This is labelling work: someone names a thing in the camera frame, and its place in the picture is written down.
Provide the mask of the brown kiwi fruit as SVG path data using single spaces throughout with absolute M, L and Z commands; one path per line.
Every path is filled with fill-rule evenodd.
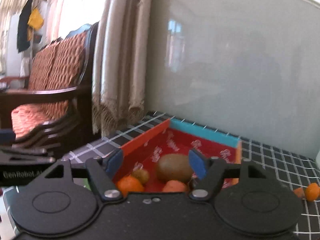
M 156 175 L 159 180 L 178 180 L 187 183 L 191 180 L 193 169 L 187 155 L 172 153 L 161 156 L 156 164 Z

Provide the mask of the yellow and black hanging clothes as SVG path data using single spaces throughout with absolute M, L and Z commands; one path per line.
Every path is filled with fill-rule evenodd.
M 44 18 L 38 7 L 33 8 L 33 0 L 27 0 L 18 21 L 17 50 L 21 53 L 30 47 L 32 30 L 40 30 L 43 27 Z

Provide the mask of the white thermos jug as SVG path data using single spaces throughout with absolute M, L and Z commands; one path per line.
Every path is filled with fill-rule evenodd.
M 320 168 L 320 151 L 317 153 L 317 156 L 316 156 L 316 164 Z

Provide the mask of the carrot piece right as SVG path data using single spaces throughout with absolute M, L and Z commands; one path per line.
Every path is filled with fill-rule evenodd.
M 300 199 L 305 198 L 304 189 L 302 187 L 294 189 L 293 192 L 298 198 Z

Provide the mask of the dark passion fruit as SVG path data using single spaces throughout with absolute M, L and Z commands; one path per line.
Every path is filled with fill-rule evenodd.
M 143 168 L 132 171 L 131 176 L 138 179 L 143 185 L 146 184 L 150 178 L 149 172 Z

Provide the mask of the beige curtain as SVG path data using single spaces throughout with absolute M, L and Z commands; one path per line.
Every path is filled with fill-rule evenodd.
M 93 133 L 106 137 L 143 115 L 151 0 L 105 0 L 92 70 Z

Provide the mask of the colourful cardboard box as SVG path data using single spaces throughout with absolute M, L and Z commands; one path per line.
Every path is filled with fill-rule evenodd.
M 121 178 L 131 176 L 132 171 L 143 168 L 150 175 L 148 182 L 143 185 L 143 192 L 163 193 L 162 189 L 167 181 L 157 178 L 157 161 L 161 156 L 172 153 L 188 156 L 192 149 L 199 151 L 206 158 L 218 157 L 228 164 L 241 162 L 241 141 L 239 139 L 198 125 L 171 119 L 156 124 L 147 131 L 138 128 L 136 132 L 137 137 L 119 147 L 123 150 L 124 160 L 113 178 L 116 186 Z M 198 181 L 199 179 L 193 173 L 191 180 L 185 183 L 189 191 Z

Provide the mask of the carrot piece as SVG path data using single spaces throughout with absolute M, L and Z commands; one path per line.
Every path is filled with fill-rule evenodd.
M 298 198 L 300 199 L 305 198 L 304 189 L 302 187 L 294 189 L 293 192 Z
M 162 192 L 188 192 L 188 191 L 189 191 L 188 186 L 185 183 L 178 180 L 168 181 L 162 189 Z

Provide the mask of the small orange tangerine back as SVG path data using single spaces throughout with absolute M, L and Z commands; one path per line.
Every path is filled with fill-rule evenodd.
M 319 185 L 317 183 L 311 183 L 305 189 L 305 198 L 308 202 L 313 202 L 317 200 L 320 195 Z

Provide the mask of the carrot piece middle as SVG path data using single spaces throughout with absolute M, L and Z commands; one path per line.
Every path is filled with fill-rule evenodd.
M 162 192 L 188 192 L 188 191 L 189 191 L 188 186 L 185 183 L 178 180 L 168 181 L 162 189 Z

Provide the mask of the large orange tangerine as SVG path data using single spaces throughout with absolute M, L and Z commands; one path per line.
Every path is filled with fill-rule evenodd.
M 117 182 L 117 188 L 126 197 L 130 192 L 143 192 L 144 186 L 133 176 L 126 176 Z

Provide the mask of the wooden chair orange cushion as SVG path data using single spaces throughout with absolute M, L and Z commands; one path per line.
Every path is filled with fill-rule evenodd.
M 27 84 L 1 92 L 1 128 L 15 150 L 59 159 L 93 139 L 92 69 L 98 23 L 47 45 L 33 59 Z

